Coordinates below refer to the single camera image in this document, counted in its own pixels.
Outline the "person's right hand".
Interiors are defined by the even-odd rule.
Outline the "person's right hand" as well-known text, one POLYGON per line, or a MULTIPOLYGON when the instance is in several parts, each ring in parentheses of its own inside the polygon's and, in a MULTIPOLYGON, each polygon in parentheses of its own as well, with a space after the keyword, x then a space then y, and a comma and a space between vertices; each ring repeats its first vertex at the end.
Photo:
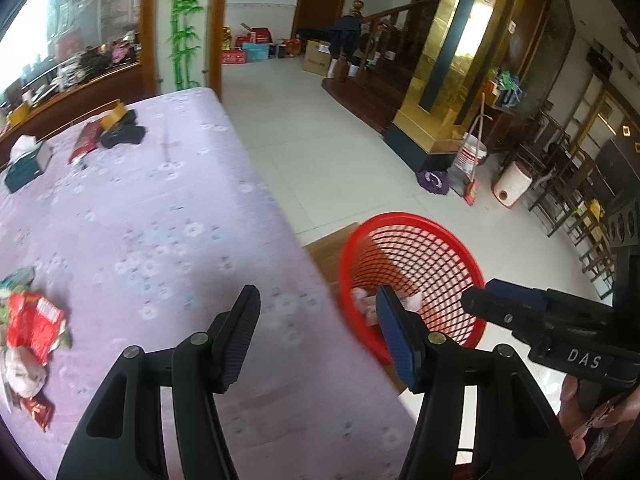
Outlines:
POLYGON ((595 411, 586 415, 577 401, 579 382, 576 377, 566 375, 560 393, 559 422, 568 437, 576 460, 586 452, 585 437, 589 429, 613 429, 602 455, 613 452, 629 434, 639 416, 639 388, 609 408, 606 412, 595 411))

